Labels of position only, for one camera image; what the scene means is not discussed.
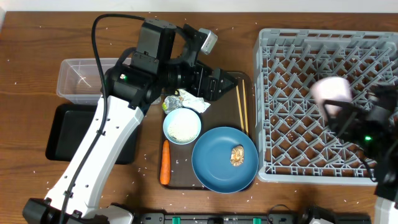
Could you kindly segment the white tissue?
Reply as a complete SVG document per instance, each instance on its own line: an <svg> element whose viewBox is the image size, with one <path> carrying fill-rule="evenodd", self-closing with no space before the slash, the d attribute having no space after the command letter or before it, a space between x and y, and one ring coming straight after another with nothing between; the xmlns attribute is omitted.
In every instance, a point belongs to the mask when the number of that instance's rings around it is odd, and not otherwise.
<svg viewBox="0 0 398 224"><path fill-rule="evenodd" d="M184 108L190 108L197 113L204 113L210 104L203 98L195 97L184 89L178 89L179 98Z"/></svg>

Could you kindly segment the pink cup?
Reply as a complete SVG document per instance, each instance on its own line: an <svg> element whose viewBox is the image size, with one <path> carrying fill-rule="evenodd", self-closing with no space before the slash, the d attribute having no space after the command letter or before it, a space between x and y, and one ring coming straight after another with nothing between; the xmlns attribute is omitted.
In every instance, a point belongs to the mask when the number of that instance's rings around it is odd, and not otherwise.
<svg viewBox="0 0 398 224"><path fill-rule="evenodd" d="M317 81L310 89L313 99L325 121L328 120L326 110L329 115L337 115L340 107L334 105L326 105L323 107L325 100L352 102L352 94L349 81L341 77L327 77Z"/></svg>

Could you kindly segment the aluminium foil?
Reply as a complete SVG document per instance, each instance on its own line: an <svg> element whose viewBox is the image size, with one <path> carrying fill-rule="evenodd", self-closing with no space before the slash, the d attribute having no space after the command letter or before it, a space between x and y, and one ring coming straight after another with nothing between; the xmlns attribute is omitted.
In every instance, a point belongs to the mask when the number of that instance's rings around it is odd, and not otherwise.
<svg viewBox="0 0 398 224"><path fill-rule="evenodd" d="M169 114L179 108L183 108L183 98L181 96L167 96L162 103L162 109L165 114Z"/></svg>

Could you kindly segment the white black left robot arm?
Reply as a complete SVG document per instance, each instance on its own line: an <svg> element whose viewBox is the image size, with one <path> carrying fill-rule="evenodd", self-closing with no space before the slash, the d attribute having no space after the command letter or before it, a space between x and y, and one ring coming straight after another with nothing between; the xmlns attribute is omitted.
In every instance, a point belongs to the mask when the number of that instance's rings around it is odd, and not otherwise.
<svg viewBox="0 0 398 224"><path fill-rule="evenodd" d="M222 69L198 61L217 35L208 29L179 27L145 18L135 47L126 49L109 70L100 70L101 96L75 155L44 198L30 198L22 215L28 223L132 223L134 214L119 204L99 207L104 185L130 135L163 90L179 88L215 101L238 84Z"/></svg>

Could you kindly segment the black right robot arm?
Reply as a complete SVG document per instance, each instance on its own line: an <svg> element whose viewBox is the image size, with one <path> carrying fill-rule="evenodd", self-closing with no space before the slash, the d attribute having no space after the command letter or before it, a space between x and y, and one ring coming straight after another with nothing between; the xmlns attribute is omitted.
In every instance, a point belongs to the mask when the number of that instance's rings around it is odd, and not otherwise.
<svg viewBox="0 0 398 224"><path fill-rule="evenodd" d="M325 100L329 128L336 137L358 145L363 154L377 162L370 171L362 161L372 182L377 183L375 195L376 223L397 223L397 125L390 123L397 106L397 87L373 87L374 106L366 111L347 101Z"/></svg>

